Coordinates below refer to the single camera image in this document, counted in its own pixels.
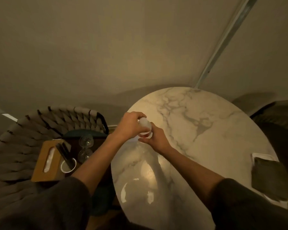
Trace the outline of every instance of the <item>round table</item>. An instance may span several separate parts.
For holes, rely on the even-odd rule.
[[[271,154],[257,125],[227,100],[188,87],[165,88],[137,101],[164,129],[172,147],[202,166],[251,188],[251,154]],[[111,163],[120,205],[128,220],[152,229],[214,229],[211,214],[177,170],[149,145],[125,143]]]

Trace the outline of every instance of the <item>chair backrest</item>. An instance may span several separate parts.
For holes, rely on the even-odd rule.
[[[100,113],[60,105],[25,116],[0,136],[0,214],[17,208],[21,200],[37,193],[30,179],[42,143],[77,129],[109,132]]]

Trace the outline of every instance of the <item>sleeve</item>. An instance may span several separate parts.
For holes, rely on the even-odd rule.
[[[34,198],[17,213],[0,219],[0,229],[85,229],[91,208],[87,187],[68,177]]]
[[[288,229],[288,210],[233,179],[224,179],[216,186],[212,204],[216,229]]]

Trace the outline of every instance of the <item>person's right hand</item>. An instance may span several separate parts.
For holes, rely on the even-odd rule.
[[[149,144],[157,153],[164,154],[167,150],[171,148],[169,141],[167,140],[162,128],[156,127],[156,125],[151,122],[151,131],[153,136],[148,138],[139,138],[138,141],[142,143]]]

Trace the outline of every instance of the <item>chopsticks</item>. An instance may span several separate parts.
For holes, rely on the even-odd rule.
[[[65,143],[58,143],[56,145],[56,149],[59,151],[63,159],[65,160],[68,167],[72,170],[75,166],[75,162],[73,161],[72,157],[69,154],[69,151],[65,145]]]

